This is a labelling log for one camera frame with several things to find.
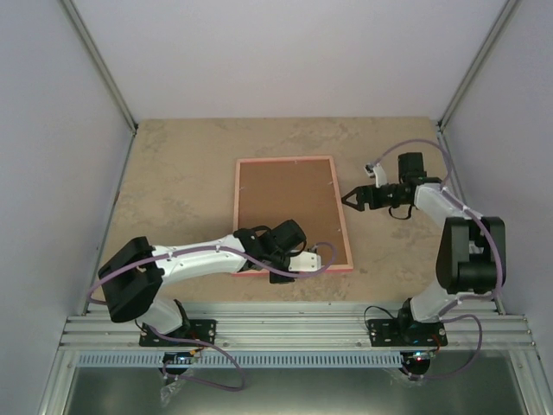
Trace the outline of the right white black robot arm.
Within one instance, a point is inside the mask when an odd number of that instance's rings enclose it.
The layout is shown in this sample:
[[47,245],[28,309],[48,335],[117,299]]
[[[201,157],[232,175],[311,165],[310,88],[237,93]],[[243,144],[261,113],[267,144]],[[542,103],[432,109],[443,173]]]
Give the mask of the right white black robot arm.
[[375,182],[354,188],[341,201],[360,212],[406,206],[428,215],[442,230],[435,280],[407,299],[396,316],[366,319],[366,329],[374,347],[445,346],[442,318],[465,300],[494,297],[505,283],[505,223],[451,195],[440,178],[428,175],[422,153],[399,155],[397,166],[398,181],[390,183],[380,163],[367,164]]

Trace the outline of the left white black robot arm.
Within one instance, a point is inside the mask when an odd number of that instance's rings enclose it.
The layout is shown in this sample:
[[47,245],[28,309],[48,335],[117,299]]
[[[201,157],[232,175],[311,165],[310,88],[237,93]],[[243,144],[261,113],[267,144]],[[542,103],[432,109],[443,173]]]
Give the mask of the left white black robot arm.
[[101,289],[115,323],[154,326],[170,345],[189,334],[184,309],[163,299],[162,287],[216,273],[268,270],[273,284],[315,271],[319,256],[307,250],[307,237],[294,220],[277,227],[240,228],[223,238],[188,246],[153,246],[144,236],[127,242],[99,270]]

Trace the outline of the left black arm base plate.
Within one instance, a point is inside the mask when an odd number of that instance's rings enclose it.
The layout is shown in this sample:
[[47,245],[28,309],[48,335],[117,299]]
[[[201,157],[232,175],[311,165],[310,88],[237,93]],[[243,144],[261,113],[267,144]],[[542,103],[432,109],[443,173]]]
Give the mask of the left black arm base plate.
[[[217,321],[213,319],[192,319],[189,321],[188,328],[179,328],[167,334],[167,337],[181,338],[186,340],[194,340],[214,344],[217,332]],[[156,335],[151,328],[145,324],[141,327],[141,335],[138,342],[140,347],[196,347],[201,348],[201,345],[195,343],[183,343],[164,340]]]

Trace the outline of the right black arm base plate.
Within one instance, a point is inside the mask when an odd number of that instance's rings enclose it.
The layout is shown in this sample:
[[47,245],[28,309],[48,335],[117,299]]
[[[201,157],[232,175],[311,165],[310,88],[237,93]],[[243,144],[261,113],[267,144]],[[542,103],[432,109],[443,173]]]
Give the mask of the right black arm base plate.
[[396,319],[369,319],[365,325],[373,347],[442,347],[448,345],[441,322],[409,322]]

